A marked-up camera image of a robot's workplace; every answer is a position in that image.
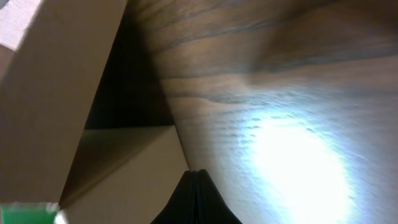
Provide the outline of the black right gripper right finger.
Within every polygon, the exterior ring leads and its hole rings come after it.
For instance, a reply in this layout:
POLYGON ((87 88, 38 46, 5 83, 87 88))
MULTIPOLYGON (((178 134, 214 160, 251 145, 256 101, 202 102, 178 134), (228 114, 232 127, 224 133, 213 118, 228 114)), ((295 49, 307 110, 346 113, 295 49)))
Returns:
POLYGON ((242 224, 223 200, 207 170, 197 172, 197 223, 242 224))

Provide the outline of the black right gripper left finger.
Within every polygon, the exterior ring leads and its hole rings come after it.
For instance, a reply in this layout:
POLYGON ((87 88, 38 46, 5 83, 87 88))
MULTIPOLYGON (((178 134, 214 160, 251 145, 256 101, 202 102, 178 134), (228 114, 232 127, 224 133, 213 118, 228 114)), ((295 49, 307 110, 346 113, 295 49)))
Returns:
POLYGON ((196 223, 196 173, 183 173, 169 201, 151 224, 196 223))

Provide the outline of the cardboard box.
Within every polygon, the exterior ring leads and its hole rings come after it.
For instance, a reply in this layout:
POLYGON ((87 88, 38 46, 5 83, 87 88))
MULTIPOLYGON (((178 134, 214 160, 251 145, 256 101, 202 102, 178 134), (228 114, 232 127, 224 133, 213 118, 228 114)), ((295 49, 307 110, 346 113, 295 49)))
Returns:
POLYGON ((173 126, 85 130, 126 1, 42 1, 1 77, 3 222, 150 223, 187 169, 173 126))

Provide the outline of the green tape roll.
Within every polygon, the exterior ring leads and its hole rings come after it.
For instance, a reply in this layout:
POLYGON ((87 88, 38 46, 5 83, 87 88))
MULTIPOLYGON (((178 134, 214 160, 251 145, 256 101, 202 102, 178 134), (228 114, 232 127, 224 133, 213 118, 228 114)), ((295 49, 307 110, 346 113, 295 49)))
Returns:
POLYGON ((53 224, 57 203, 2 203, 2 224, 53 224))

